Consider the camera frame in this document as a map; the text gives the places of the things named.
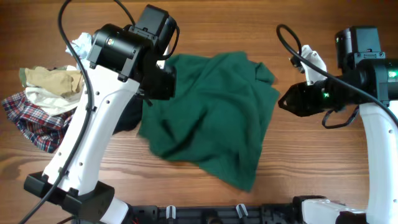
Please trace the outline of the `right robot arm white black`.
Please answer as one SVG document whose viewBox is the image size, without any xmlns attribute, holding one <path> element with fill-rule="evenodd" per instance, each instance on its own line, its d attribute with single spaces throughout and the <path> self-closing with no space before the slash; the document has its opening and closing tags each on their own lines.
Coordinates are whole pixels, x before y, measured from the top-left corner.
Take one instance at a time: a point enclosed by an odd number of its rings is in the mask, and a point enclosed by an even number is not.
<svg viewBox="0 0 398 224">
<path fill-rule="evenodd" d="M 338 77 L 328 73 L 319 54 L 308 45 L 292 48 L 276 28 L 278 39 L 290 52 L 290 62 L 305 75 L 279 100 L 280 108 L 299 117 L 318 113 L 328 118 L 349 105 L 348 118 L 363 121 L 366 134 L 369 198 L 366 209 L 355 209 L 321 196 L 294 198 L 299 223 L 397 222 L 397 60 L 387 58 L 374 26 L 353 26 L 335 35 Z"/>
</svg>

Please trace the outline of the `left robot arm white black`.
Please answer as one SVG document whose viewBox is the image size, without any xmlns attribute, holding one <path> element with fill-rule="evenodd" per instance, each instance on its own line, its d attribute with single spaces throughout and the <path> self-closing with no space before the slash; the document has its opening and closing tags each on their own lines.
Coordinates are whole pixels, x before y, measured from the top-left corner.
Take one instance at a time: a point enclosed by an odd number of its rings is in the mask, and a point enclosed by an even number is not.
<svg viewBox="0 0 398 224">
<path fill-rule="evenodd" d="M 137 223 L 132 207 L 102 183 L 99 170 L 115 127 L 133 98 L 168 100 L 176 71 L 165 65 L 179 28 L 169 13 L 147 5 L 137 22 L 98 29 L 83 71 L 85 86 L 66 135 L 43 171 L 29 174 L 24 189 L 92 223 Z"/>
</svg>

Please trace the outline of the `dark green cloth garment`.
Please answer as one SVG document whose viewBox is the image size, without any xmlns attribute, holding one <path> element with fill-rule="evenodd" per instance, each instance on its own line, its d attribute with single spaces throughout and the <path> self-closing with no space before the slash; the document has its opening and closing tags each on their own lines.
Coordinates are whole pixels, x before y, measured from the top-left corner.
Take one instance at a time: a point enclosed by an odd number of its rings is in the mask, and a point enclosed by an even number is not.
<svg viewBox="0 0 398 224">
<path fill-rule="evenodd" d="M 166 64 L 177 71 L 175 96 L 143 107 L 139 135 L 161 159 L 191 162 L 250 191 L 279 98 L 274 75 L 244 52 L 180 54 Z"/>
</svg>

